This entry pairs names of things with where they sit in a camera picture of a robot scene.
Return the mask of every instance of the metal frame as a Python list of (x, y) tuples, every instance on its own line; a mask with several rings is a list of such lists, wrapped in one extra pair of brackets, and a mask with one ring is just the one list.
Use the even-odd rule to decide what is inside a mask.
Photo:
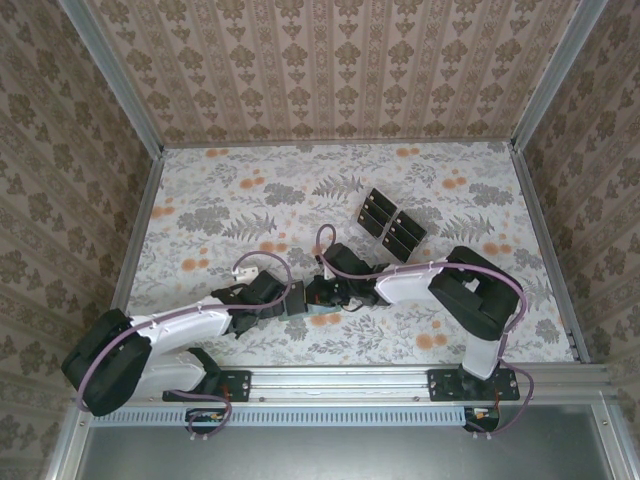
[[(160, 186), (163, 168), (164, 160), (161, 158), (151, 164), (151, 171), (144, 188), (136, 222), (131, 232), (131, 239), (122, 264), (122, 271), (111, 301), (111, 308), (125, 310), (129, 303), (133, 279), (140, 260), (140, 253), (142, 252), (144, 237), (151, 218), (153, 203)], [(63, 480), (76, 477), (92, 418), (93, 416), (90, 413), (81, 412), (75, 406), (69, 408), (55, 451), (51, 457), (46, 480)]]
[(511, 152), (511, 160), (513, 161), (513, 167), (516, 170), (516, 176), (520, 182), (520, 188), (524, 197), (524, 202), (529, 210), (529, 217), (531, 218), (531, 224), (533, 225), (533, 231), (536, 234), (538, 245), (540, 246), (540, 253), (547, 267), (547, 273), (549, 274), (549, 282), (551, 283), (551, 289), (556, 297), (558, 304), (558, 310), (560, 311), (560, 317), (566, 322), (566, 327), (570, 330), (570, 339), (573, 339), (573, 348), (578, 353), (580, 361), (588, 363), (591, 361), (589, 352), (587, 350), (587, 344), (582, 336), (580, 330), (580, 324), (578, 318), (573, 310), (573, 304), (569, 297), (569, 290), (567, 284), (564, 281), (562, 270), (560, 269), (560, 263), (558, 257), (553, 248), (553, 242), (551, 241), (551, 235), (549, 235), (549, 229), (547, 223), (544, 220), (544, 214), (536, 195), (535, 187), (533, 186), (533, 180), (529, 174), (529, 169), (524, 159), (522, 150), (509, 146)]
[[(286, 408), (292, 413), (317, 407), (355, 410), (380, 407), (393, 409), (486, 405), (486, 402), (431, 402), (427, 388), (427, 372), (446, 365), (385, 366), (385, 367), (246, 367), (253, 373), (250, 400), (245, 408)], [(628, 433), (620, 423), (606, 366), (579, 363), (520, 364), (533, 377), (536, 389), (532, 405), (591, 405), (599, 425), (599, 433), (616, 479), (638, 478), (635, 458)], [(522, 393), (529, 388), (525, 377), (518, 375)], [(503, 402), (518, 405), (518, 402)], [(145, 402), (130, 402), (129, 410), (176, 406), (207, 407), (215, 403), (161, 403), (159, 398)], [(91, 415), (71, 409), (58, 440), (48, 480), (75, 478), (85, 441), (91, 428)]]
[(155, 161), (162, 154), (162, 137), (156, 130), (151, 117), (140, 101), (136, 90), (129, 82), (125, 69), (111, 50), (109, 43), (93, 17), (87, 2), (83, 0), (60, 0), (62, 8), (77, 30), (93, 61), (96, 63), (118, 103), (129, 117), (138, 137)]
[(607, 0), (584, 0), (578, 5), (513, 132), (517, 149), (524, 149), (533, 135), (606, 4)]

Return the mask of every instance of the patterned wall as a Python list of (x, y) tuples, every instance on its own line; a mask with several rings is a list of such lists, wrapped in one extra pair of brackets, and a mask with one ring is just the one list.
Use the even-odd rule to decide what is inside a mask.
[(150, 159), (55, 1), (0, 2), (0, 478), (36, 478), (60, 362), (108, 308)]
[(510, 136), (577, 0), (89, 0), (164, 143)]
[(640, 3), (610, 0), (525, 155), (576, 313), (640, 445)]

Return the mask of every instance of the wire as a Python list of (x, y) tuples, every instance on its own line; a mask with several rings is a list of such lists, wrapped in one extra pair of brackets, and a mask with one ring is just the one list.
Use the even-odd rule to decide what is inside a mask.
[(354, 313), (357, 312), (358, 310), (360, 310), (362, 307), (364, 307), (364, 303), (361, 303), (360, 305), (358, 305), (356, 308), (349, 310), (348, 308), (344, 308), (342, 307), (342, 310), (344, 310), (347, 313)]
[(505, 362), (503, 359), (500, 359), (500, 360), (502, 360), (502, 364), (505, 367), (510, 368), (514, 372), (518, 372), (521, 375), (524, 375), (525, 377), (527, 377), (527, 380), (529, 380), (529, 391), (527, 392), (527, 396), (525, 397), (524, 402), (522, 402), (522, 406), (518, 410), (518, 413), (516, 413), (516, 415), (511, 419), (509, 423), (491, 432), (491, 435), (498, 435), (500, 433), (506, 432), (511, 427), (513, 427), (513, 425), (518, 421), (518, 419), (522, 416), (522, 414), (525, 412), (525, 410), (529, 406), (529, 402), (531, 402), (531, 399), (533, 398), (533, 389), (535, 386), (533, 377), (529, 372), (526, 372), (523, 369), (516, 367), (515, 365), (511, 365), (510, 363)]
[(229, 423), (229, 420), (231, 419), (231, 414), (233, 413), (233, 407), (231, 406), (231, 402), (226, 398), (218, 397), (217, 395), (207, 395), (204, 393), (188, 393), (188, 392), (183, 392), (182, 390), (171, 390), (171, 393), (183, 398), (190, 398), (195, 400), (211, 400), (213, 402), (220, 402), (225, 404), (225, 407), (226, 407), (225, 416), (222, 419), (222, 421), (211, 432), (202, 434), (202, 435), (199, 433), (196, 433), (193, 430), (193, 421), (199, 416), (203, 415), (203, 411), (200, 410), (198, 412), (192, 412), (191, 416), (189, 417), (189, 423), (187, 425), (187, 430), (191, 434), (192, 439), (196, 437), (200, 437), (203, 440), (206, 440), (208, 437), (211, 437), (213, 435), (220, 433), (220, 431), (227, 425), (227, 423)]
[(114, 348), (116, 348), (120, 343), (122, 343), (122, 341), (129, 337), (130, 335), (133, 335), (135, 332), (137, 332), (138, 330), (142, 330), (143, 328), (147, 328), (150, 326), (154, 326), (154, 325), (158, 325), (160, 323), (164, 323), (167, 322), (169, 320), (172, 320), (176, 317), (181, 317), (183, 315), (187, 315), (189, 313), (198, 313), (198, 312), (206, 312), (209, 310), (262, 310), (265, 308), (269, 308), (269, 307), (273, 307), (274, 305), (277, 305), (278, 303), (284, 301), (284, 299), (287, 297), (287, 295), (289, 294), (289, 291), (291, 290), (291, 284), (293, 283), (293, 275), (291, 274), (291, 268), (289, 268), (289, 265), (287, 265), (287, 263), (278, 255), (271, 253), (271, 252), (263, 252), (263, 251), (252, 251), (249, 253), (245, 253), (244, 255), (242, 255), (238, 261), (234, 264), (233, 269), (235, 270), (236, 268), (238, 268), (238, 265), (240, 265), (240, 263), (251, 257), (254, 255), (266, 255), (268, 257), (272, 257), (275, 258), (276, 260), (278, 260), (282, 266), (284, 267), (285, 271), (287, 272), (287, 286), (284, 289), (284, 292), (282, 292), (282, 295), (280, 295), (278, 298), (276, 298), (275, 300), (268, 302), (268, 303), (264, 303), (261, 305), (224, 305), (224, 304), (215, 304), (215, 305), (203, 305), (201, 307), (188, 307), (188, 308), (183, 308), (182, 310), (176, 310), (176, 311), (172, 311), (169, 313), (166, 313), (164, 315), (161, 315), (157, 318), (154, 318), (153, 320), (149, 320), (146, 322), (142, 322), (138, 325), (135, 325), (133, 327), (128, 328), (127, 330), (125, 330), (124, 332), (120, 333), (116, 338), (114, 338), (113, 340), (111, 340), (106, 347), (104, 347), (102, 349), (102, 351), (96, 356), (95, 360), (91, 363), (91, 365), (89, 366), (89, 368), (87, 369), (87, 372), (84, 374), (84, 377), (82, 377), (82, 381), (80, 382), (80, 386), (78, 387), (78, 395), (76, 396), (76, 400), (75, 400), (75, 404), (78, 407), (78, 409), (80, 409), (83, 412), (89, 412), (90, 410), (84, 405), (84, 392), (87, 389), (87, 385), (89, 383), (89, 380), (91, 380), (91, 377), (93, 376), (93, 374), (95, 373), (96, 369), (98, 368), (98, 366), (100, 365), (100, 363), (104, 360), (104, 358), (111, 352), (111, 350), (113, 350)]
[(419, 265), (406, 265), (406, 266), (401, 266), (401, 267), (395, 267), (392, 271), (379, 272), (379, 273), (370, 273), (370, 274), (367, 274), (367, 275), (352, 275), (350, 273), (342, 272), (342, 271), (338, 270), (337, 268), (335, 268), (333, 265), (331, 265), (327, 261), (327, 259), (324, 257), (323, 247), (320, 245), (320, 240), (321, 240), (321, 237), (322, 237), (322, 232), (326, 228), (330, 229), (331, 233), (332, 233), (331, 244), (329, 245), (329, 247), (334, 245), (335, 242), (336, 242), (336, 237), (337, 237), (336, 228), (333, 225), (331, 225), (330, 223), (325, 223), (324, 225), (322, 225), (318, 229), (318, 232), (316, 233), (316, 251), (319, 252), (317, 256), (318, 256), (318, 258), (320, 258), (320, 261), (322, 262), (322, 264), (328, 270), (333, 272), (333, 274), (336, 275), (336, 276), (343, 277), (343, 278), (348, 278), (348, 279), (351, 279), (351, 280), (373, 280), (373, 279), (379, 279), (379, 278), (385, 278), (385, 277), (393, 277), (394, 275), (397, 275), (398, 273), (420, 272), (420, 271), (424, 271), (424, 270), (431, 271), (431, 270), (434, 270), (434, 269), (451, 268), (451, 269), (457, 269), (457, 270), (470, 270), (470, 271), (482, 273), (484, 275), (488, 275), (490, 277), (493, 277), (493, 278), (495, 278), (497, 280), (500, 280), (501, 282), (505, 283), (506, 285), (511, 287), (514, 292), (516, 292), (516, 294), (520, 298), (520, 309), (518, 310), (518, 313), (516, 314), (514, 319), (511, 322), (509, 322), (509, 324), (504, 328), (504, 331), (502, 332), (502, 338), (500, 340), (500, 347), (498, 349), (498, 361), (502, 361), (503, 365), (505, 365), (507, 368), (510, 368), (513, 371), (518, 372), (518, 373), (524, 375), (525, 377), (527, 377), (527, 379), (529, 380), (529, 392), (527, 393), (527, 396), (525, 397), (524, 402), (522, 403), (522, 406), (520, 407), (520, 410), (518, 410), (518, 413), (515, 415), (515, 417), (513, 417), (513, 419), (509, 423), (507, 423), (506, 425), (494, 430), (493, 432), (485, 432), (484, 429), (482, 429), (479, 425), (476, 425), (474, 423), (468, 422), (468, 424), (471, 425), (472, 427), (480, 430), (481, 432), (486, 433), (487, 434), (487, 438), (490, 438), (491, 435), (496, 435), (496, 434), (502, 433), (502, 432), (508, 430), (509, 428), (511, 428), (518, 421), (518, 419), (522, 416), (522, 414), (525, 412), (525, 410), (529, 406), (529, 403), (531, 402), (531, 399), (533, 398), (533, 390), (534, 390), (533, 377), (528, 372), (522, 370), (521, 368), (515, 367), (515, 366), (507, 363), (502, 358), (502, 355), (504, 354), (504, 350), (505, 350), (505, 348), (507, 346), (507, 338), (508, 338), (509, 332), (513, 331), (513, 329), (518, 326), (518, 324), (524, 318), (524, 315), (525, 315), (525, 313), (527, 312), (527, 309), (528, 309), (529, 303), (527, 301), (527, 296), (525, 295), (524, 291), (522, 290), (522, 287), (520, 287), (520, 285), (518, 285), (516, 282), (514, 282), (512, 279), (510, 279), (506, 275), (501, 274), (500, 272), (496, 272), (495, 270), (491, 270), (490, 268), (480, 267), (478, 265), (469, 265), (469, 264), (465, 264), (465, 263), (429, 262), (429, 263), (423, 263), (423, 264), (419, 264)]

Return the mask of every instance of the cable connector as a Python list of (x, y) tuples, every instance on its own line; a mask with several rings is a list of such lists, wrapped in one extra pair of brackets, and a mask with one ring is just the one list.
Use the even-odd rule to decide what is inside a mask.
[(256, 265), (251, 265), (249, 267), (238, 267), (235, 270), (231, 271), (233, 275), (233, 280), (236, 283), (251, 283), (260, 273), (260, 270)]

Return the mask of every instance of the gray floor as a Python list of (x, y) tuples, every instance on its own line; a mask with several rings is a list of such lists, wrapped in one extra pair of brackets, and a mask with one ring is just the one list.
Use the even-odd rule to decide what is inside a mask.
[(532, 407), (492, 440), (461, 428), (229, 428), (190, 441), (182, 428), (93, 429), (78, 478), (607, 479), (587, 407)]

